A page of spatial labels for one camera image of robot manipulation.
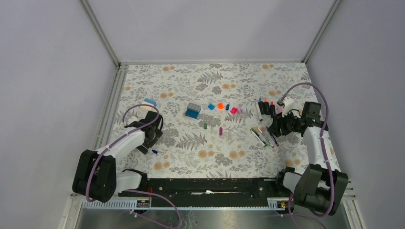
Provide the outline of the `purple gel pen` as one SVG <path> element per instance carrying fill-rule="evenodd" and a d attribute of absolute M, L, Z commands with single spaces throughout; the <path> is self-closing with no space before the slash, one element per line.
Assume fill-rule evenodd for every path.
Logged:
<path fill-rule="evenodd" d="M 274 141 L 275 145 L 276 145 L 276 146 L 279 146 L 279 143 L 278 143 L 278 141 L 276 140 L 276 137 L 272 134 L 272 132 L 269 130 L 269 128 L 267 128 L 267 131 L 268 131 L 268 133 L 269 133 L 271 139 Z"/>

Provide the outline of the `teal green gel pen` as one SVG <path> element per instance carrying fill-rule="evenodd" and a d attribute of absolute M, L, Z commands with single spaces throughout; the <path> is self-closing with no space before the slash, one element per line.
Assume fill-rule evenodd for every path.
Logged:
<path fill-rule="evenodd" d="M 262 142 L 263 147 L 266 147 L 268 145 L 267 142 L 261 137 L 261 135 L 258 133 L 257 130 L 252 128 L 251 131 L 253 131 L 253 133 L 256 135 L 256 137 Z"/>

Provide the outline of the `pink highlighter black body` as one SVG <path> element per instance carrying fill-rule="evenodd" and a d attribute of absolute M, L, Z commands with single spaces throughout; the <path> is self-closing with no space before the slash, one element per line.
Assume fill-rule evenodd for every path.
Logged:
<path fill-rule="evenodd" d="M 276 107 L 274 102 L 271 102 L 269 105 L 270 116 L 274 118 L 276 116 Z"/>

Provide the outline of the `thin white green pen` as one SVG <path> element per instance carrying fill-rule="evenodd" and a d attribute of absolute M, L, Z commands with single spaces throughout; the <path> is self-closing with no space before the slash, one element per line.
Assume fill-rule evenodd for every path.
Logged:
<path fill-rule="evenodd" d="M 255 138 L 260 142 L 260 144 L 263 146 L 263 147 L 266 147 L 267 146 L 267 143 L 264 141 L 264 140 L 262 140 L 262 138 L 260 137 L 260 135 L 258 134 L 258 132 L 256 132 L 254 129 L 250 129 L 250 131 L 251 131 L 251 133 L 255 136 Z"/>

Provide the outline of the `blue white whiteboard marker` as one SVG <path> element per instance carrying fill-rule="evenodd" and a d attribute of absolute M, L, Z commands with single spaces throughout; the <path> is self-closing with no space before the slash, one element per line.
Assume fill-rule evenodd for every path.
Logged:
<path fill-rule="evenodd" d="M 262 118 L 262 114 L 261 114 L 261 110 L 260 110 L 258 101 L 255 101 L 255 106 L 256 106 L 256 110 L 257 110 L 258 120 L 259 120 L 260 122 L 262 122 L 262 121 L 263 121 L 263 118 Z"/>

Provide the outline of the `orange highlighter black body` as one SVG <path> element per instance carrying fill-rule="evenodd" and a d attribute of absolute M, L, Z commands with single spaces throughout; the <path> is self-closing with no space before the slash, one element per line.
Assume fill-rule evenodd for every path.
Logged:
<path fill-rule="evenodd" d="M 270 115 L 270 107 L 269 107 L 269 102 L 267 99 L 264 100 L 263 107 L 264 107 L 265 114 Z"/>

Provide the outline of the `blue highlighter black body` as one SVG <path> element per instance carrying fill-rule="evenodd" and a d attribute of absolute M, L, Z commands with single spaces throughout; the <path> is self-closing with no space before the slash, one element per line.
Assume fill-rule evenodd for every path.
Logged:
<path fill-rule="evenodd" d="M 264 109 L 264 102 L 262 101 L 261 98 L 259 98 L 258 106 L 259 106 L 260 113 L 262 115 L 265 115 L 266 113 L 265 113 L 265 109 Z"/>

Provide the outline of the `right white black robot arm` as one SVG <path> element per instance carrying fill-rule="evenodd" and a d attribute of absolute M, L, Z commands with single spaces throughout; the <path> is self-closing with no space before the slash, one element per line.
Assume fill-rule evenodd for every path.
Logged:
<path fill-rule="evenodd" d="M 349 179 L 332 159 L 327 143 L 328 127 L 320 119 L 320 110 L 319 103 L 305 102 L 301 116 L 291 111 L 273 115 L 267 131 L 275 137 L 299 133 L 309 159 L 303 174 L 292 167 L 278 172 L 275 193 L 285 197 L 292 192 L 296 205 L 309 209 L 317 216 L 332 216 L 339 207 Z"/>

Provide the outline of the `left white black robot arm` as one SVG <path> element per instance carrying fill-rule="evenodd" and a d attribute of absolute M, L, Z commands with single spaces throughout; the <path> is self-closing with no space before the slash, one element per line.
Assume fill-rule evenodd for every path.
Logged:
<path fill-rule="evenodd" d="M 89 202 L 106 203 L 114 195 L 130 189 L 136 196 L 148 191 L 145 173 L 134 169 L 117 170 L 117 165 L 133 150 L 148 153 L 162 136 L 163 117 L 148 111 L 145 118 L 132 120 L 122 136 L 97 149 L 81 153 L 73 179 L 72 191 Z"/>

